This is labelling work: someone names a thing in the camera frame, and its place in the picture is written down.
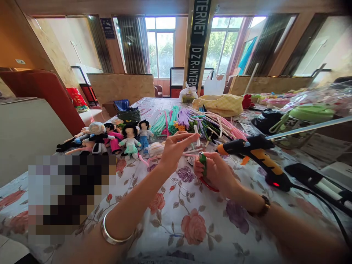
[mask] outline glue gun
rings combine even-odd
[[[251,158],[267,172],[265,176],[267,184],[288,192],[292,185],[289,178],[282,169],[265,154],[265,150],[275,147],[274,143],[261,134],[249,136],[247,140],[248,142],[243,139],[237,139],[221,144],[217,147],[217,151],[221,155],[244,155],[245,158],[241,165],[246,165]]]

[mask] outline silver bangle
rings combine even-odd
[[[109,244],[112,244],[112,245],[116,245],[117,243],[119,244],[124,244],[126,243],[133,235],[133,233],[126,239],[123,239],[123,240],[119,240],[119,239],[115,239],[115,238],[112,238],[109,233],[107,232],[106,230],[106,226],[105,226],[105,219],[106,219],[106,216],[107,214],[110,213],[107,212],[106,215],[104,216],[104,219],[102,221],[102,234],[103,234],[103,238],[106,240],[106,242],[108,242]]]

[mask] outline black bag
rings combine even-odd
[[[253,118],[251,122],[262,133],[273,135],[273,133],[269,132],[269,129],[279,122],[282,116],[283,113],[279,110],[267,108],[262,111],[261,115]]]

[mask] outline power cord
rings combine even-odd
[[[339,227],[340,230],[341,230],[341,233],[342,233],[342,235],[343,235],[343,237],[344,237],[344,239],[345,239],[345,242],[346,242],[347,246],[348,246],[350,249],[352,249],[351,243],[350,243],[350,241],[349,241],[349,237],[348,237],[348,235],[347,235],[347,233],[346,233],[346,230],[345,230],[344,226],[342,225],[342,223],[341,223],[339,217],[338,217],[337,214],[335,213],[334,209],[332,209],[332,207],[331,207],[323,198],[321,198],[319,195],[317,195],[316,193],[312,192],[311,190],[309,190],[309,189],[307,189],[307,188],[304,188],[304,187],[301,187],[301,186],[298,186],[298,185],[295,185],[295,184],[292,184],[291,187],[292,187],[292,188],[299,189],[299,190],[304,191],[304,192],[307,192],[307,193],[310,193],[310,194],[313,194],[316,198],[318,198],[319,200],[321,200],[321,201],[329,208],[329,210],[331,211],[331,213],[334,215],[334,217],[335,217],[335,219],[336,219],[336,222],[337,222],[337,224],[338,224],[338,227]]]

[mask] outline white plastic bag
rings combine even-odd
[[[208,78],[204,83],[204,95],[222,95],[225,89],[225,82],[226,82],[225,73],[222,73],[217,77],[213,76],[212,79],[210,79],[208,76]]]
[[[185,84],[186,89],[183,89],[180,92],[179,99],[182,103],[192,103],[193,99],[198,99],[197,88],[195,88],[194,86],[189,87],[186,82]]]

